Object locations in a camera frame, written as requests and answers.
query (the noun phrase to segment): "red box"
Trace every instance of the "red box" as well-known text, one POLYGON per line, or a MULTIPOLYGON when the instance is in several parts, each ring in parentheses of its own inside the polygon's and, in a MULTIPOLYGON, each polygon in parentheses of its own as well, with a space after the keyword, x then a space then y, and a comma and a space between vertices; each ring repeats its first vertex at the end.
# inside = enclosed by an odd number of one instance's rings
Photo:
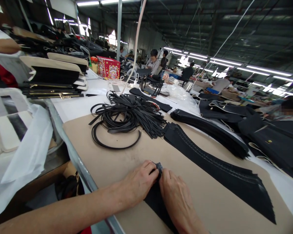
POLYGON ((119 79, 120 62, 112 58, 97 56, 99 74, 106 80, 119 79))

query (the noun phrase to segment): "black shirt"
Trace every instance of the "black shirt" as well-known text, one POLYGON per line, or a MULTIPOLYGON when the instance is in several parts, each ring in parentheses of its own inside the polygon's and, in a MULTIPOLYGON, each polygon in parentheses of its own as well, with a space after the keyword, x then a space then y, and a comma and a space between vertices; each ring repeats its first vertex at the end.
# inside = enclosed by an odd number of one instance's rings
POLYGON ((181 80, 189 80, 190 76, 192 76, 194 73, 194 69, 192 67, 187 67, 184 70, 182 70, 182 76, 181 80))

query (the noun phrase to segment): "white table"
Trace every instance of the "white table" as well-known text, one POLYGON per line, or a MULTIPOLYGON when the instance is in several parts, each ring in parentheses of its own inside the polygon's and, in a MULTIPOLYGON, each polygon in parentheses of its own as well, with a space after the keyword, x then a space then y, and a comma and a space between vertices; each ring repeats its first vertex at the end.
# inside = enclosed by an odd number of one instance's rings
MULTIPOLYGON (((89 92, 90 91, 97 92, 98 90, 108 91, 112 89, 112 86, 109 84, 108 81, 95 79, 97 77, 93 74, 93 71, 91 70, 89 70, 88 73, 89 75, 87 76, 91 77, 91 79, 88 80, 89 92)), ((200 112, 198 108, 197 110, 194 110, 194 109, 189 110, 187 106, 183 104, 182 101, 175 100, 170 97, 163 97, 163 96, 157 96, 156 99, 172 107, 172 110, 169 111, 167 114, 174 111, 175 109, 181 109, 191 114, 200 116, 200 112)), ((62 137, 62 139, 67 145, 71 161, 73 162, 74 166, 78 170, 85 186, 90 191, 96 190, 97 186, 95 185, 94 180, 90 176, 84 164, 80 160, 76 150, 74 149, 73 145, 69 141, 66 133, 63 131, 62 125, 63 123, 69 120, 73 120, 75 118, 79 118, 79 117, 90 114, 90 108, 98 103, 109 103, 106 97, 106 93, 104 93, 104 95, 97 95, 93 97, 77 97, 77 98, 69 98, 69 99, 53 98, 53 99, 46 100, 46 104, 49 107, 49 110, 50 110, 52 118, 54 119, 56 128, 60 136, 62 137)), ((228 128, 222 123, 218 121, 214 121, 214 120, 211 120, 211 121, 216 123, 223 129, 225 129, 226 131, 228 131, 228 128)), ((240 141, 242 141, 242 139, 238 137, 235 133, 232 133, 230 131, 228 132, 234 135, 240 141)), ((293 179, 290 178, 289 176, 284 175, 283 173, 278 171, 275 167, 273 167, 269 163, 256 158, 251 151, 249 151, 249 154, 251 156, 249 158, 250 161, 258 164, 270 174, 272 182, 274 183, 275 187, 279 191, 280 195, 282 196, 289 210, 293 214, 293 179)), ((114 216, 108 218, 107 221, 109 222, 109 224, 111 225, 115 233, 124 233, 114 216)))

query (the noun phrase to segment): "white cable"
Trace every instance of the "white cable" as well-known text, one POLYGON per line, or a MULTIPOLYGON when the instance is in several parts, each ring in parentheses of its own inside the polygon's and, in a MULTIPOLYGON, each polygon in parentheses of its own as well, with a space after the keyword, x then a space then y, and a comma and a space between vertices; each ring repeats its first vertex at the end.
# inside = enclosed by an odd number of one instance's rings
POLYGON ((251 2, 251 4, 248 6, 248 8, 245 10, 245 12, 244 12, 244 14, 242 15, 241 19, 238 21, 237 25, 234 27, 232 33, 227 37, 227 39, 226 39, 226 40, 224 41, 224 43, 221 45, 221 47, 219 48, 219 50, 217 51, 217 53, 214 55, 213 58, 216 57, 216 55, 218 54, 218 52, 220 51, 220 49, 223 47, 223 45, 226 43, 226 41, 229 39, 229 37, 231 37, 231 35, 234 33, 235 29, 237 28, 237 26, 239 25, 240 21, 243 19, 243 17, 245 16, 245 14, 247 13, 248 9, 251 7, 251 5, 253 4, 254 1, 255 1, 255 0, 253 0, 253 1, 251 2))
MULTIPOLYGON (((139 31, 140 31, 140 26, 141 26, 141 21, 142 21, 142 17, 143 17, 143 12, 144 12, 144 8, 146 6, 146 0, 143 0, 143 3, 142 3, 142 7, 141 7, 141 12, 140 12, 140 16, 139 16, 139 21, 138 21, 138 26, 137 26, 137 33, 136 33, 136 42, 135 42, 135 46, 134 46, 134 62, 133 62, 133 70, 136 66, 136 61, 137 61, 137 48, 138 48, 138 39, 139 39, 139 31)), ((133 75, 133 70, 131 71, 127 81, 126 81, 126 85, 123 89, 123 91, 120 93, 121 95, 124 93, 126 87, 127 87, 127 84, 130 80, 130 77, 133 75)))

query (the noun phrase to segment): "black leather piece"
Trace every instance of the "black leather piece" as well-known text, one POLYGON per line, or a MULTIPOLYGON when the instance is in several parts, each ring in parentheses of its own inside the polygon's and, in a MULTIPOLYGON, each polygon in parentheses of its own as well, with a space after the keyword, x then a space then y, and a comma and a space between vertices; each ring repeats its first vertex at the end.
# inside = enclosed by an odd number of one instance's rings
POLYGON ((173 120, 191 125, 205 132, 226 147, 234 156, 241 159, 249 157, 248 147, 216 124, 179 109, 173 111, 170 116, 173 120))
POLYGON ((144 201, 174 234, 179 234, 167 212, 162 195, 160 193, 160 184, 158 181, 152 186, 144 201))
POLYGON ((293 178, 293 137, 256 115, 239 122, 238 126, 249 142, 255 143, 270 161, 293 178))
POLYGON ((253 110, 250 107, 236 106, 236 105, 231 105, 231 104, 227 104, 225 106, 222 106, 217 101, 212 101, 209 105, 212 106, 213 109, 215 107, 218 107, 220 110, 222 110, 224 112, 237 114, 239 116, 244 116, 244 117, 251 116, 251 115, 254 115, 256 113, 256 111, 253 110))
POLYGON ((210 119, 226 120, 230 123, 237 123, 243 120, 243 117, 237 114, 232 114, 219 109, 218 107, 212 107, 209 105, 210 102, 200 100, 199 109, 201 116, 210 119))
POLYGON ((221 98, 218 95, 214 94, 205 94, 205 93, 200 93, 198 95, 200 99, 206 99, 206 101, 225 101, 225 99, 221 98))
POLYGON ((144 95, 139 89, 137 88, 132 88, 131 90, 129 90, 129 92, 133 95, 136 95, 138 97, 142 97, 144 98, 145 100, 148 100, 148 101, 151 101, 151 102, 154 102, 156 103, 160 109, 164 112, 168 112, 172 109, 172 107, 170 105, 167 105, 167 104, 164 104, 164 103, 161 103, 159 102, 158 100, 154 99, 154 98, 151 98, 147 95, 144 95))
POLYGON ((195 145, 181 127, 168 123, 164 139, 202 168, 224 187, 276 224, 270 197, 261 181, 251 170, 224 162, 195 145))
POLYGON ((269 121, 272 128, 288 137, 293 138, 293 121, 269 121))

